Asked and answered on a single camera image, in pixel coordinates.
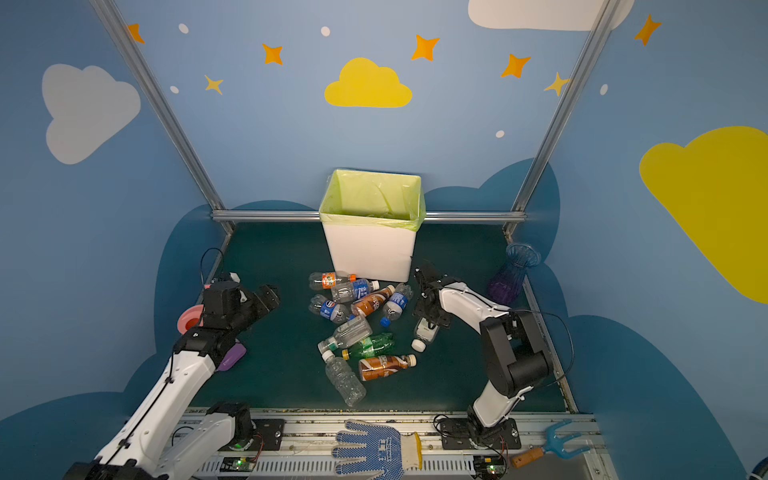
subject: white trash can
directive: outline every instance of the white trash can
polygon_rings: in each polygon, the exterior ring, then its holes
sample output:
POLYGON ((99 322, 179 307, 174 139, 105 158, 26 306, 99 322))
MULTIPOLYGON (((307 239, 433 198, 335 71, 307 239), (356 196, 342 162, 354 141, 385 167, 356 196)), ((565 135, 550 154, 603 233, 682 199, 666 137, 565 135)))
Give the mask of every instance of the white trash can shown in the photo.
POLYGON ((426 216, 421 177, 335 170, 319 213, 335 271, 408 281, 426 216))

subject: blue label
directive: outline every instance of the blue label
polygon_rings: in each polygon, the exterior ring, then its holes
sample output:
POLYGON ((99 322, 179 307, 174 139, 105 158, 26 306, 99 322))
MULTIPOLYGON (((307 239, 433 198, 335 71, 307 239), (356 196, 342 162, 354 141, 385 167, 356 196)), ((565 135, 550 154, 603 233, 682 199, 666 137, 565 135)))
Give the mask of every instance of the blue label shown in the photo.
POLYGON ((395 293, 394 295, 392 295, 392 298, 390 298, 389 301, 392 303, 396 303, 403 310, 405 310, 406 305, 408 305, 408 297, 406 297, 402 293, 395 293))
POLYGON ((320 307, 320 316, 328 320, 333 315, 333 309, 336 308, 336 302, 333 300, 326 300, 326 302, 320 307))
POLYGON ((355 293, 355 300, 360 300, 364 296, 368 295, 368 280, 361 278, 352 282, 353 292, 355 293))

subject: yellow cloud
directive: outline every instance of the yellow cloud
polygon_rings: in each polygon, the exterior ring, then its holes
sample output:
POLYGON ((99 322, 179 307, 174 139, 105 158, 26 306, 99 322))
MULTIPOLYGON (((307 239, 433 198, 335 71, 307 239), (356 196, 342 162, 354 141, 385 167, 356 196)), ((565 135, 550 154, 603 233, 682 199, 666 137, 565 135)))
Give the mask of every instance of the yellow cloud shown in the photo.
POLYGON ((404 107, 412 96, 394 70, 368 58, 350 60, 341 69, 339 81, 326 87, 326 101, 337 107, 404 107))
POLYGON ((658 144, 640 175, 728 283, 768 303, 768 134, 725 127, 687 147, 658 144))

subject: green plastic bottle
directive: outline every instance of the green plastic bottle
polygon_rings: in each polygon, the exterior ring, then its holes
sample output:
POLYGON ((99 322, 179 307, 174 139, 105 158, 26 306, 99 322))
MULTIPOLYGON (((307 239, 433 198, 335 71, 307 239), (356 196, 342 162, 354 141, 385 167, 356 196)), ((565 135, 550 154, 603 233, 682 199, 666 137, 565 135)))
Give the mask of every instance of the green plastic bottle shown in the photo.
POLYGON ((360 340, 358 343, 344 349, 341 356, 345 360, 349 359, 369 359, 379 355, 391 355, 392 348, 395 346, 395 339, 391 333, 380 333, 371 335, 360 340))

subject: robotic arm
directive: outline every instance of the robotic arm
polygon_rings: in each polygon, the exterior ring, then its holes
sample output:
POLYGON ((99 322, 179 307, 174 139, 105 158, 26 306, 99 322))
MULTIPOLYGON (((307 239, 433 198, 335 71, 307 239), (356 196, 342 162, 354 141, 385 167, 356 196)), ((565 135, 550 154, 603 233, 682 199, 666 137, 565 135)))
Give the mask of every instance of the robotic arm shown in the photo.
POLYGON ((491 445, 523 395, 554 370, 536 320, 484 298, 457 278, 440 275, 432 265, 416 268, 414 274, 422 290, 415 316, 449 328, 456 315, 480 334, 488 383, 468 409, 468 427, 473 442, 491 445), (528 341, 520 358, 511 339, 528 341))
POLYGON ((260 293, 254 294, 232 280, 212 283, 203 293, 199 325, 176 342, 147 398, 91 463, 75 463, 64 479, 187 480, 221 447, 251 440, 248 406, 222 403, 208 410, 191 434, 161 455, 184 410, 214 374, 237 335, 279 305, 274 286, 262 285, 260 293))

